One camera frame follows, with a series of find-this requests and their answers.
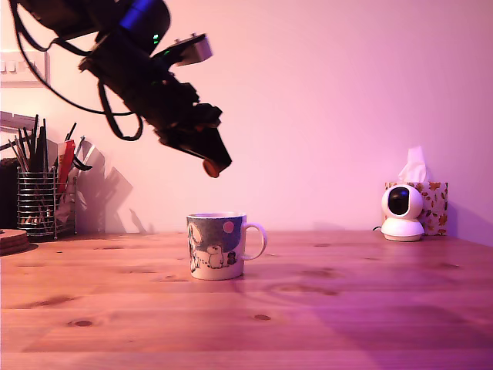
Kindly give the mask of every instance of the ceramic mug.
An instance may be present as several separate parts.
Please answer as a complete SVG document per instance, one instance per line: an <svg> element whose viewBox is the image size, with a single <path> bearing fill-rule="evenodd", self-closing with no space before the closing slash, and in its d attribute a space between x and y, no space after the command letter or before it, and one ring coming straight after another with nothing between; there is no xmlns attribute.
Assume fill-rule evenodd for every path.
<svg viewBox="0 0 493 370"><path fill-rule="evenodd" d="M258 258L267 246L267 233L259 224L248 224L246 214L190 214L186 218L192 276L202 280L226 280L243 273L244 261ZM247 229L262 235L262 249L245 254Z"/></svg>

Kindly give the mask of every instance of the robotic arm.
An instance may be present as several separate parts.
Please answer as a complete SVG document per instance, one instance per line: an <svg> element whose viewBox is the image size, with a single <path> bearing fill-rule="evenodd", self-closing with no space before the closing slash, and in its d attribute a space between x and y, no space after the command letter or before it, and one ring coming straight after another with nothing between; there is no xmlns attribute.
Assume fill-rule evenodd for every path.
<svg viewBox="0 0 493 370"><path fill-rule="evenodd" d="M47 48L39 46L25 30L17 13L18 3L59 36L52 43L84 56L79 68L89 70L99 79L103 107L102 112L87 110L104 113L120 139L140 138L143 117L154 126L162 144L202 158L209 176L218 177L231 164L217 129L222 111L200 103L193 86L179 82L169 71L173 65L184 66L208 59L212 52L206 35L193 34L150 56L170 24L169 11L162 0L10 0L10 3L22 52L19 35L37 50ZM89 52L67 42L93 32L98 35ZM28 64L40 79L31 63ZM115 116L125 113L111 111L105 86L137 115L139 130L135 136L124 136L119 130Z"/></svg>

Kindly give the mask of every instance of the utensil holder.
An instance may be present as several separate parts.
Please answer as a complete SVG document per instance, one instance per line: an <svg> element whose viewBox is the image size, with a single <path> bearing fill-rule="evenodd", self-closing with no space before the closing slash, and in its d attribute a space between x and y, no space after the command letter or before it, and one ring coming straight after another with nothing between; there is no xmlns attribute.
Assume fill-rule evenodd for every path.
<svg viewBox="0 0 493 370"><path fill-rule="evenodd" d="M77 177L60 183L55 167L51 172L21 172L19 167L17 174L17 228L28 237L54 240L60 234L77 234Z"/></svg>

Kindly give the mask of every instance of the pink polka dot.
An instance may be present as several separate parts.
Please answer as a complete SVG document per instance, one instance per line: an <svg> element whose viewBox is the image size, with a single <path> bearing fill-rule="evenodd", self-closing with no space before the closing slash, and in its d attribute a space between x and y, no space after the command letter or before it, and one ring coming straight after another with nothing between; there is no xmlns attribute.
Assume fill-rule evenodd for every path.
<svg viewBox="0 0 493 370"><path fill-rule="evenodd" d="M233 232L233 229L234 229L233 222L227 221L227 222L224 223L223 230L224 230L225 233L231 234Z"/></svg>

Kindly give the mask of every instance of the white wall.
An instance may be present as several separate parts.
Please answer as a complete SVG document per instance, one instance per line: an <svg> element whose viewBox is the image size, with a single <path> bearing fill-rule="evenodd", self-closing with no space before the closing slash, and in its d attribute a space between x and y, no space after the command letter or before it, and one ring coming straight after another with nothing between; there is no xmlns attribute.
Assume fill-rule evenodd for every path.
<svg viewBox="0 0 493 370"><path fill-rule="evenodd" d="M74 121L104 156L81 178L96 212L82 228L182 230L195 211L244 210L271 230L371 229L381 222L386 180L407 149L422 145L431 179L448 181L451 233L493 245L489 171L493 138L493 2L489 0L172 0L159 45L206 32L214 57L175 69L204 102L223 111L220 132L233 164L219 179L201 161L161 146L147 126L134 143L105 119L68 106L46 89L2 88L2 110L47 118L52 140ZM2 49L15 49L2 0ZM53 34L25 14L32 34ZM93 44L94 35L76 41ZM50 50L52 84L99 106L96 80L79 57ZM115 110L124 109L110 99ZM133 118L120 119L125 133ZM98 197L119 182L109 205Z"/></svg>

